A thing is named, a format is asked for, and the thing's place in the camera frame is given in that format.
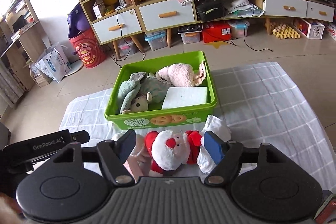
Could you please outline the person's left hand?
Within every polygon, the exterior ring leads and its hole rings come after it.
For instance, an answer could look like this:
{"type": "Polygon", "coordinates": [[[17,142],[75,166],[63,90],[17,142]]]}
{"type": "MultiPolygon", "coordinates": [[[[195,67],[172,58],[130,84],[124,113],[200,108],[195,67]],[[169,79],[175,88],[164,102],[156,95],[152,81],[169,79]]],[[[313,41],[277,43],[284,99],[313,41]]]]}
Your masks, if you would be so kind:
{"type": "Polygon", "coordinates": [[[19,217],[21,209],[13,198],[7,196],[4,193],[1,193],[0,202],[1,202],[0,205],[1,223],[3,224],[22,223],[22,220],[19,217]]]}

